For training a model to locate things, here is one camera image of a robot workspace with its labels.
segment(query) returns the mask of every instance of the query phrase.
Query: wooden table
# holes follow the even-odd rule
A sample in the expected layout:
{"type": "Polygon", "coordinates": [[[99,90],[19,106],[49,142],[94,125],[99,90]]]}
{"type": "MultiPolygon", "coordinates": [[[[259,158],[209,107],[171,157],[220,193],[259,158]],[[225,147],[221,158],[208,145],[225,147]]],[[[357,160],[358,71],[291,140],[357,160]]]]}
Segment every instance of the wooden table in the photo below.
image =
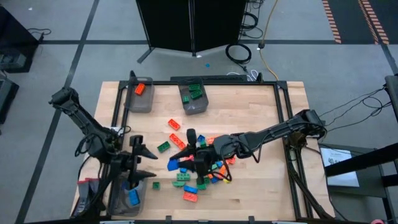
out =
{"type": "MultiPolygon", "coordinates": [[[[302,82],[288,82],[289,96],[293,114],[308,109],[307,96],[302,82]]],[[[205,137],[221,134],[260,131],[279,123],[275,95],[272,86],[205,86],[209,106],[202,114],[186,116],[182,108],[177,85],[155,86],[152,111],[147,114],[129,113],[127,125],[132,131],[126,135],[124,148],[130,151],[129,136],[141,134],[144,143],[158,156],[158,160],[143,158],[139,169],[157,174],[147,180],[147,190],[142,213],[135,220],[163,220],[171,215],[173,220],[248,220],[254,215],[261,220],[295,220],[290,194],[288,174],[285,164],[282,140],[278,139],[263,145],[259,164],[253,159],[236,160],[230,166],[233,181],[230,184],[218,182],[209,184],[204,191],[199,191],[198,202],[193,203],[182,199],[183,189],[173,187],[176,171],[169,172],[169,157],[178,152],[177,146],[169,141],[169,135],[175,133],[180,139],[186,140],[186,130],[195,128],[197,135],[205,137]],[[167,124],[173,118],[181,125],[174,131],[167,124]],[[165,141],[172,145],[168,151],[159,153],[157,146],[165,141]],[[152,190],[152,183],[160,182],[160,190],[152,190]]],[[[95,112],[95,119],[103,126],[110,126],[116,102],[118,82],[104,82],[95,112]]],[[[287,119],[283,92],[280,90],[284,117],[287,119]]],[[[120,125],[123,110],[120,110],[120,125]]],[[[308,139],[308,146],[318,149],[316,140],[308,139]]],[[[302,150],[308,188],[320,205],[334,216],[333,208],[328,199],[325,174],[319,154],[302,150]]],[[[96,177],[99,163],[90,159],[84,166],[80,179],[96,177]]],[[[191,174],[187,183],[196,187],[196,173],[191,174]]],[[[104,195],[107,204],[109,188],[104,195]]],[[[305,206],[300,189],[297,187],[301,214],[305,216],[305,206]]]]}

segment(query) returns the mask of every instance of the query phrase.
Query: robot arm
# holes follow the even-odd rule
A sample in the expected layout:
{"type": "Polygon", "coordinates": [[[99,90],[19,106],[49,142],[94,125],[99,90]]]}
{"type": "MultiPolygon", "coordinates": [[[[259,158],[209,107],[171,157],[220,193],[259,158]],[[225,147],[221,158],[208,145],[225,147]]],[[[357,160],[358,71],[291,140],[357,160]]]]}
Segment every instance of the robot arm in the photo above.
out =
{"type": "Polygon", "coordinates": [[[188,146],[170,159],[193,155],[193,161],[182,161],[178,163],[178,166],[196,171],[198,178],[201,179],[200,182],[203,182],[203,176],[211,173],[210,167],[216,161],[229,159],[234,155],[240,159],[254,157],[253,152],[257,151],[263,144],[284,136],[289,136],[289,141],[294,146],[302,147],[306,144],[305,138],[308,135],[318,134],[321,138],[325,135],[325,130],[314,110],[303,110],[292,119],[257,133],[247,132],[219,136],[208,147],[196,148],[195,130],[188,129],[188,146]]]}

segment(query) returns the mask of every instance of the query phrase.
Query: lego brick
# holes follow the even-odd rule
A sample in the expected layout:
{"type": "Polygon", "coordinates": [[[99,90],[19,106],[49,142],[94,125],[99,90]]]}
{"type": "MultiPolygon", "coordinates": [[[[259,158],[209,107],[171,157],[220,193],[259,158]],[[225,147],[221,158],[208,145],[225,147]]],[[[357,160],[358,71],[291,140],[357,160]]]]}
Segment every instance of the lego brick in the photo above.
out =
{"type": "Polygon", "coordinates": [[[205,177],[205,184],[210,184],[210,178],[205,177]]]}
{"type": "Polygon", "coordinates": [[[216,164],[218,168],[221,168],[223,166],[223,161],[217,161],[216,164]]]}
{"type": "Polygon", "coordinates": [[[170,119],[169,121],[169,125],[170,127],[172,127],[174,130],[178,130],[180,128],[180,125],[175,122],[173,119],[170,119]]]}
{"type": "Polygon", "coordinates": [[[198,193],[198,189],[196,189],[194,187],[187,186],[187,185],[184,186],[184,191],[190,192],[190,193],[193,193],[193,194],[197,194],[198,193]]]}
{"type": "Polygon", "coordinates": [[[197,90],[197,91],[194,91],[193,93],[191,93],[191,98],[192,98],[193,100],[195,100],[195,99],[197,99],[197,98],[201,98],[201,91],[200,91],[200,90],[197,90]]]}
{"type": "Polygon", "coordinates": [[[152,184],[152,189],[154,190],[160,190],[160,183],[159,182],[154,182],[152,184]]]}
{"type": "Polygon", "coordinates": [[[138,86],[137,86],[137,88],[136,88],[136,90],[135,90],[135,93],[136,93],[137,95],[141,96],[142,93],[144,92],[144,90],[145,90],[145,85],[142,84],[142,83],[140,83],[140,84],[138,84],[138,86]]]}
{"type": "Polygon", "coordinates": [[[211,165],[211,170],[215,170],[215,169],[217,169],[217,168],[218,168],[217,164],[211,165]]]}
{"type": "Polygon", "coordinates": [[[189,96],[183,96],[182,97],[182,103],[189,103],[189,96]]]}
{"type": "Polygon", "coordinates": [[[157,149],[160,153],[168,150],[170,148],[170,143],[168,141],[164,142],[163,144],[157,146],[157,149]]]}
{"type": "Polygon", "coordinates": [[[213,142],[214,142],[214,137],[206,138],[206,142],[207,142],[207,144],[213,144],[213,142]]]}
{"type": "Polygon", "coordinates": [[[188,86],[189,91],[197,91],[200,90],[200,84],[192,84],[188,86]]]}
{"type": "Polygon", "coordinates": [[[185,148],[185,146],[186,146],[185,143],[183,141],[181,141],[175,134],[171,134],[169,136],[169,138],[181,150],[185,148]]]}
{"type": "Polygon", "coordinates": [[[139,204],[139,197],[138,197],[138,193],[137,190],[130,190],[129,191],[129,199],[130,199],[130,204],[131,205],[138,205],[139,204]]]}
{"type": "Polygon", "coordinates": [[[211,183],[215,184],[218,182],[218,179],[216,177],[211,178],[211,183]]]}
{"type": "Polygon", "coordinates": [[[185,185],[184,181],[173,181],[172,182],[174,187],[183,187],[185,185]]]}
{"type": "Polygon", "coordinates": [[[197,184],[198,190],[206,190],[206,184],[197,184]]]}
{"type": "Polygon", "coordinates": [[[206,138],[203,135],[199,135],[198,142],[203,142],[206,138]]]}
{"type": "Polygon", "coordinates": [[[167,164],[167,169],[169,171],[178,169],[178,159],[169,160],[169,163],[167,164]]]}
{"type": "Polygon", "coordinates": [[[225,160],[226,161],[226,163],[229,165],[229,164],[231,164],[231,165],[233,165],[233,164],[235,164],[235,161],[236,161],[236,158],[235,158],[235,156],[234,157],[232,157],[232,158],[230,158],[230,159],[227,159],[227,160],[225,160]]]}
{"type": "Polygon", "coordinates": [[[189,193],[189,192],[184,192],[184,195],[182,196],[184,200],[188,200],[191,202],[197,202],[198,201],[198,195],[189,193]]]}
{"type": "Polygon", "coordinates": [[[189,181],[191,176],[189,174],[177,174],[178,181],[189,181]]]}

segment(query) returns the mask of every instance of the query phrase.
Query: plastic container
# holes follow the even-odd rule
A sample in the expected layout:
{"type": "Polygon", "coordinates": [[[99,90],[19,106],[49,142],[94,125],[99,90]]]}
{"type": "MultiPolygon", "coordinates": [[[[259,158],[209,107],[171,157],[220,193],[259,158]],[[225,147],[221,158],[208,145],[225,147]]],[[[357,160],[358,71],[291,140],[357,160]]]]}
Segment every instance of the plastic container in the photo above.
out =
{"type": "Polygon", "coordinates": [[[129,198],[127,174],[121,174],[113,182],[112,189],[112,201],[109,206],[109,213],[111,215],[122,215],[133,217],[141,213],[142,208],[144,208],[145,201],[145,191],[147,181],[146,179],[141,180],[137,187],[133,189],[137,191],[140,203],[137,205],[131,205],[129,198]]]}
{"type": "Polygon", "coordinates": [[[154,81],[150,77],[137,77],[134,82],[134,90],[132,91],[129,110],[133,113],[149,113],[152,110],[154,101],[155,86],[154,81]],[[135,93],[138,84],[145,85],[142,95],[135,93]]]}
{"type": "Polygon", "coordinates": [[[185,110],[186,115],[193,115],[205,112],[207,110],[207,106],[209,105],[209,101],[207,99],[205,87],[203,86],[203,82],[199,77],[192,77],[188,79],[184,79],[178,82],[178,89],[180,90],[181,102],[182,106],[185,110]],[[200,90],[202,92],[202,96],[197,99],[192,99],[191,93],[189,92],[189,85],[199,84],[200,90]],[[184,103],[183,97],[188,96],[189,102],[184,103]]]}

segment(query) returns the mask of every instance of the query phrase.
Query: white paper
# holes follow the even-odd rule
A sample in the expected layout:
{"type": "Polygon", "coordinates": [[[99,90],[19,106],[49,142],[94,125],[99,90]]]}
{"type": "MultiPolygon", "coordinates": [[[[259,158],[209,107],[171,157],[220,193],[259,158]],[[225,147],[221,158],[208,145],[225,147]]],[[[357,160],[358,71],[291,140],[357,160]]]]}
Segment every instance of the white paper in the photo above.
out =
{"type": "MultiPolygon", "coordinates": [[[[322,148],[322,160],[325,167],[335,164],[337,162],[351,159],[351,152],[342,149],[328,149],[322,148]]],[[[359,187],[356,172],[349,172],[333,177],[328,177],[328,185],[330,186],[345,186],[345,187],[359,187]]]]}

